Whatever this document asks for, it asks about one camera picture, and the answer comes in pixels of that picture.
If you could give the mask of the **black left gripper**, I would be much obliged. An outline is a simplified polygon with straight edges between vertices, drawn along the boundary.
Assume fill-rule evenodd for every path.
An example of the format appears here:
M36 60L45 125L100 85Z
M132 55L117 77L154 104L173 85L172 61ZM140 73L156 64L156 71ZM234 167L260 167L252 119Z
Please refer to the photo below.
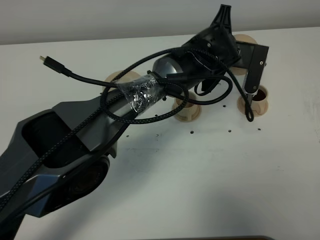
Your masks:
M220 63L230 67L240 59L232 35L231 6L222 4L209 27L182 45L181 70L190 75L224 75Z

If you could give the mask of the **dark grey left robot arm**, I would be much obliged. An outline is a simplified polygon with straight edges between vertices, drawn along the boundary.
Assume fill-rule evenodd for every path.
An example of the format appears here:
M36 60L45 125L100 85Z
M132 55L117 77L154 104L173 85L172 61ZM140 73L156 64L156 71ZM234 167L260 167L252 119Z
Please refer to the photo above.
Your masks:
M25 215L45 216L95 190L105 179L109 156L130 125L168 119L191 102L189 90L202 81L223 80L240 59L231 27L231 7L221 5L208 28L181 47L155 59L146 75L125 82L121 71L111 82L82 77L51 57L43 64L69 78L103 86L87 101L61 102L20 121L0 157L0 237L15 238Z

